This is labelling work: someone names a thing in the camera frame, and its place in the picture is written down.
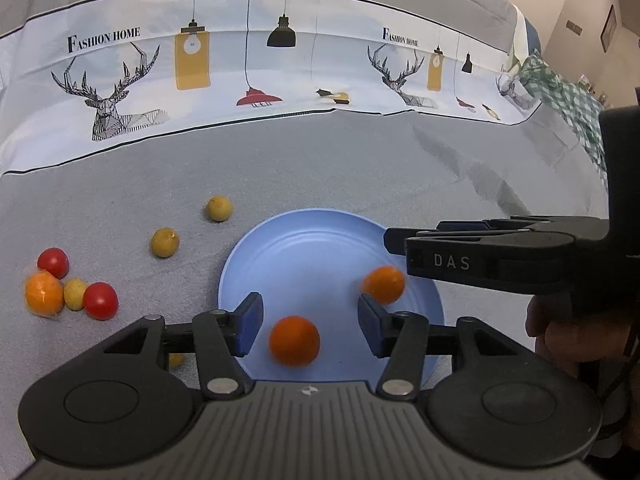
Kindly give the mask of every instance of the yellow lamp print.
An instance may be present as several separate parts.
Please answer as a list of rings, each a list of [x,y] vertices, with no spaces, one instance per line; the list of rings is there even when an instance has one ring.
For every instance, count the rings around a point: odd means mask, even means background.
[[[196,0],[193,17],[175,37],[175,85],[178,90],[206,88],[209,78],[209,33],[196,22]]]
[[[427,74],[427,90],[439,92],[442,90],[442,63],[444,54],[440,50],[440,46],[431,54],[429,61],[429,72]]]

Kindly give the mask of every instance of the white printed fabric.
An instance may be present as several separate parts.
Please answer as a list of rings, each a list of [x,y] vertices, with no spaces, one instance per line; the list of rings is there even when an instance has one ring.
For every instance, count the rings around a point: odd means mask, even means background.
[[[363,0],[91,0],[0,39],[0,171],[341,108],[518,124],[508,54]]]

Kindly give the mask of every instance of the human hand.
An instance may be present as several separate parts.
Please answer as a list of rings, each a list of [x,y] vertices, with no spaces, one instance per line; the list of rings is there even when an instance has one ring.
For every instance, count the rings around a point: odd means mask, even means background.
[[[553,319],[552,309],[543,296],[534,296],[527,309],[526,330],[536,338],[536,354],[571,377],[578,378],[578,364],[603,358],[626,360],[625,346],[634,322],[631,309],[611,310],[571,324]],[[629,376],[632,393],[630,418],[623,430],[623,441],[640,450],[640,367]]]

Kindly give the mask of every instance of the deer antlers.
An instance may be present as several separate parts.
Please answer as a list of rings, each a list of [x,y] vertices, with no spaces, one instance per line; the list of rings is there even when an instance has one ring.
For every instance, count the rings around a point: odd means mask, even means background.
[[[114,102],[116,103],[119,101],[122,101],[129,94],[129,90],[125,90],[127,86],[142,79],[145,75],[149,73],[149,71],[151,70],[151,67],[156,62],[156,59],[158,59],[158,54],[160,53],[160,45],[158,45],[158,48],[156,48],[156,53],[151,59],[151,62],[147,63],[146,53],[143,50],[140,50],[135,44],[133,43],[131,44],[140,54],[140,66],[136,67],[135,75],[131,77],[127,64],[126,63],[122,64],[124,66],[124,79],[120,79],[120,81],[118,81],[118,84],[113,85],[113,94],[111,94],[109,97],[109,99],[113,99]]]
[[[158,54],[160,53],[160,46],[158,45],[158,48],[156,48],[156,53],[154,54],[153,58],[151,59],[150,63],[146,62],[146,53],[143,50],[140,50],[137,46],[135,46],[133,43],[131,43],[133,45],[133,47],[138,51],[138,53],[140,54],[140,65],[136,67],[136,70],[134,72],[133,77],[131,76],[131,74],[129,73],[129,67],[127,67],[126,63],[123,63],[124,65],[124,78],[120,79],[120,81],[118,81],[117,84],[115,84],[113,86],[113,94],[110,95],[109,99],[113,101],[114,104],[116,104],[117,102],[122,101],[128,94],[129,91],[125,90],[125,88],[133,83],[135,83],[136,81],[142,79],[145,75],[147,75],[149,73],[149,71],[151,70],[151,67],[154,65],[154,63],[156,62],[156,59],[158,59]],[[66,67],[65,73],[64,73],[64,83],[60,82],[60,79],[58,79],[56,77],[56,75],[51,72],[51,75],[53,76],[53,81],[55,81],[57,83],[57,85],[62,88],[66,93],[71,94],[71,95],[78,95],[80,97],[85,97],[85,103],[87,104],[87,106],[91,106],[93,108],[97,108],[98,103],[101,101],[105,101],[105,99],[102,99],[96,92],[95,88],[88,86],[86,83],[86,72],[84,72],[84,75],[82,76],[82,83],[80,88],[78,88],[78,85],[76,84],[75,81],[71,81],[71,78],[69,76],[69,71],[71,70],[71,67],[74,64],[74,61],[76,60],[76,58],[74,57],[71,60],[71,63],[69,63],[69,66]]]
[[[404,71],[402,71],[400,73],[400,75],[398,76],[398,78],[396,78],[395,80],[391,79],[391,75],[389,73],[389,69],[386,67],[386,57],[384,59],[384,61],[382,62],[382,64],[380,64],[380,60],[378,59],[378,53],[380,52],[380,50],[382,50],[382,48],[385,45],[382,45],[380,47],[378,47],[374,52],[373,52],[373,56],[371,55],[371,52],[369,50],[369,47],[367,47],[367,56],[369,56],[369,61],[371,62],[371,64],[373,65],[373,68],[375,68],[376,70],[378,70],[378,72],[380,72],[383,75],[383,79],[386,78],[389,82],[394,82],[398,85],[398,88],[400,88],[404,83],[405,83],[405,79],[407,77],[409,77],[410,75],[415,74],[416,72],[418,72],[418,70],[420,70],[420,67],[422,66],[422,64],[424,63],[424,56],[422,57],[422,60],[420,60],[420,62],[418,62],[418,54],[414,49],[414,56],[415,56],[415,62],[413,65],[409,65],[409,62],[406,62],[406,69]]]
[[[97,105],[100,98],[98,97],[98,94],[96,93],[95,88],[91,86],[87,86],[86,72],[84,72],[84,75],[82,76],[82,86],[80,88],[78,88],[78,85],[76,84],[76,82],[71,81],[71,78],[69,77],[69,71],[71,70],[71,67],[75,60],[76,58],[74,57],[71,60],[71,63],[69,63],[69,66],[66,67],[65,74],[64,74],[64,80],[65,80],[64,84],[60,82],[60,79],[58,79],[53,72],[51,72],[51,75],[53,76],[53,81],[55,81],[57,85],[68,94],[79,95],[80,97],[86,97],[85,102],[87,103],[87,105],[89,106],[93,106],[94,104]]]

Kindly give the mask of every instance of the blue plate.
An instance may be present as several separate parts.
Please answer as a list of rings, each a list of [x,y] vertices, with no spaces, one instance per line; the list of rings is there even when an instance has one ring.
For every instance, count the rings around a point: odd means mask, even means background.
[[[218,289],[219,308],[234,310],[250,292],[264,300],[264,322],[251,352],[238,359],[257,380],[358,381],[375,388],[387,359],[371,354],[360,331],[357,300],[362,279],[373,269],[406,269],[404,257],[386,252],[385,229],[351,213],[302,209],[274,216],[249,231],[226,261]],[[435,284],[409,276],[390,312],[407,310],[444,323]],[[306,317],[318,328],[320,354],[307,367],[278,364],[269,350],[273,325],[286,316]],[[426,381],[437,357],[427,357]]]

